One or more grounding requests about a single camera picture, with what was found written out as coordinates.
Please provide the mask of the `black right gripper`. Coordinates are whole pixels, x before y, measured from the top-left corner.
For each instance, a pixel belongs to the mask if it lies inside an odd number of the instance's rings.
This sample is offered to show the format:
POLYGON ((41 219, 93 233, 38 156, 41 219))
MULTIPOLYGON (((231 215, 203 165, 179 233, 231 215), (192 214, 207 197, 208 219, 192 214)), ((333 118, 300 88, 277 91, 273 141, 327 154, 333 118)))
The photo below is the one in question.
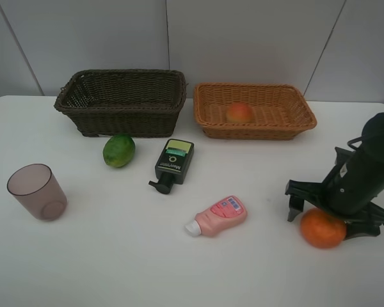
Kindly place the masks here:
POLYGON ((351 152, 337 147, 336 163, 322 182, 290 180, 287 220, 293 222, 307 201, 346 224, 344 240, 377 237, 384 226, 384 209, 372 199, 384 190, 384 154, 358 148, 351 152))

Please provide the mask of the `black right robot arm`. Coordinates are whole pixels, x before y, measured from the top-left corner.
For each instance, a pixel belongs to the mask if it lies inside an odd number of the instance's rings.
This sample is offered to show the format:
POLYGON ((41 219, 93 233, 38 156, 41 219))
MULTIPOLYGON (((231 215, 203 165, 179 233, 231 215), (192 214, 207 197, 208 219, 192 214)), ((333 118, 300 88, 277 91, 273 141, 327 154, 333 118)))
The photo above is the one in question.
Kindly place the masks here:
POLYGON ((321 183, 288 181, 287 220, 292 222, 309 202, 346 224, 346 238, 377 237, 384 209, 373 199, 384 190, 384 113, 372 117, 349 149, 335 148, 335 165, 321 183))

